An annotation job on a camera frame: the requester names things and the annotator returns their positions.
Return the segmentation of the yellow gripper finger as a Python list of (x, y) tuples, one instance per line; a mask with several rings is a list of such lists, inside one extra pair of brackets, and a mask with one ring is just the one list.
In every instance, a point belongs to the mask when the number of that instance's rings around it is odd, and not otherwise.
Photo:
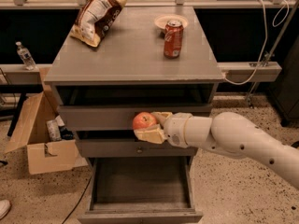
[(162, 144), (167, 139), (160, 124), (156, 124), (144, 129), (136, 129), (134, 130), (134, 134), (138, 140), (152, 144)]
[(166, 120), (172, 116), (171, 112), (151, 112), (160, 125), (164, 125)]

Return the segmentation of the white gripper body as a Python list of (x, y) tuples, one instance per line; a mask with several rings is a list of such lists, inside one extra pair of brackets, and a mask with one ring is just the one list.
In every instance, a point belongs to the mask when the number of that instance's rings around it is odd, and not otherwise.
[(184, 137), (184, 130), (186, 122), (191, 116), (191, 113), (177, 113), (166, 119), (164, 133), (167, 137), (167, 142), (173, 147), (188, 147)]

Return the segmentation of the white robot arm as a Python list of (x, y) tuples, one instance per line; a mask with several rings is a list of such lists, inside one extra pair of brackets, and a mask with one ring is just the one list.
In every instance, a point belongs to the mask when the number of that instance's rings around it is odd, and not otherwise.
[(198, 147), (234, 159), (251, 158), (299, 189), (299, 150), (286, 146), (245, 117), (223, 112), (214, 118), (191, 113), (141, 112), (133, 118), (137, 139), (173, 147)]

